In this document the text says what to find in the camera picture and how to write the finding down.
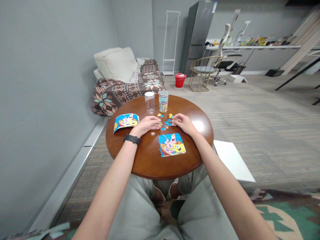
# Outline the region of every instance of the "white shelf frame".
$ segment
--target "white shelf frame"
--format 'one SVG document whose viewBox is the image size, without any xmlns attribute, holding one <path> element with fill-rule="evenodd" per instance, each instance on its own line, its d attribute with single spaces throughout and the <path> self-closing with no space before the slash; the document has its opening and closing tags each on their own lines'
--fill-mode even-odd
<svg viewBox="0 0 320 240">
<path fill-rule="evenodd" d="M 164 59 L 164 52 L 166 49 L 166 37 L 167 37 L 167 25 L 168 25 L 168 13 L 179 13 L 178 15 L 178 22 L 177 22 L 177 33 L 176 33 L 176 45 L 174 47 L 174 59 Z M 174 64 L 176 62 L 176 49 L 177 49 L 177 38 L 178 38 L 178 27 L 179 27 L 179 17 L 181 12 L 180 11 L 166 11 L 167 14 L 167 22 L 166 22 L 166 32 L 164 34 L 164 47 L 163 47 L 163 59 L 162 59 L 162 74 L 163 75 L 174 75 Z M 173 68 L 171 71 L 164 71 L 164 62 L 173 62 Z"/>
</svg>

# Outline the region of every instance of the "watch strap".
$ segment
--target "watch strap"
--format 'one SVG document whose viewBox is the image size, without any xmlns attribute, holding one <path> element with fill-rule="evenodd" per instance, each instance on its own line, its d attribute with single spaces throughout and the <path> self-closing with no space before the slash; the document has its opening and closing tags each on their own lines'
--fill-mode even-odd
<svg viewBox="0 0 320 240">
<path fill-rule="evenodd" d="M 126 141 L 126 140 L 130 141 L 130 142 L 133 142 L 133 143 L 135 143 L 137 145 L 140 144 L 140 138 L 138 138 L 136 136 L 132 136 L 132 135 L 126 134 L 126 136 L 123 139 L 123 142 Z"/>
</svg>

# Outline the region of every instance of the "refrigerator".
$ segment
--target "refrigerator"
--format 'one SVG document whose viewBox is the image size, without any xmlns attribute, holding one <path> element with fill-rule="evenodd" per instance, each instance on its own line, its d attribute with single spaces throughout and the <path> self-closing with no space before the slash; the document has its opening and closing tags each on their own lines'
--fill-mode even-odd
<svg viewBox="0 0 320 240">
<path fill-rule="evenodd" d="M 214 14 L 214 2 L 199 1 L 189 8 L 179 71 L 191 76 L 192 62 L 202 58 Z"/>
</svg>

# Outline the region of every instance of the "black table leg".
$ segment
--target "black table leg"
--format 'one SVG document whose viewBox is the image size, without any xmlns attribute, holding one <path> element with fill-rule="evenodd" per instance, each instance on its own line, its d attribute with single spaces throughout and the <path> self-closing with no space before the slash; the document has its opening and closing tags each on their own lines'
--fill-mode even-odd
<svg viewBox="0 0 320 240">
<path fill-rule="evenodd" d="M 318 101 L 315 101 L 312 105 L 317 105 L 320 102 L 320 99 Z"/>
<path fill-rule="evenodd" d="M 276 89 L 276 91 L 278 91 L 280 88 L 282 88 L 284 85 L 287 85 L 289 82 L 291 82 L 293 79 L 295 79 L 296 77 L 298 77 L 301 73 L 305 72 L 306 70 L 308 70 L 309 68 L 311 68 L 313 65 L 315 65 L 317 62 L 320 61 L 320 57 L 317 58 L 315 61 L 313 61 L 312 63 L 310 63 L 308 66 L 306 66 L 304 69 L 302 69 L 300 72 L 298 72 L 296 75 L 294 75 L 292 78 L 290 78 L 288 81 L 286 81 L 284 84 L 282 84 L 280 87 L 278 87 Z"/>
</svg>

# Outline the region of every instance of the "red trash can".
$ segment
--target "red trash can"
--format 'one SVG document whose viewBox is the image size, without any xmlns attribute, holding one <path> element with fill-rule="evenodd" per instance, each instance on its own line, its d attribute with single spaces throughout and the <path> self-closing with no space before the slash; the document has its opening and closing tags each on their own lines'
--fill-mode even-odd
<svg viewBox="0 0 320 240">
<path fill-rule="evenodd" d="M 184 80 L 186 79 L 187 75 L 183 73 L 177 73 L 175 76 L 176 76 L 176 87 L 181 88 L 183 86 Z"/>
</svg>

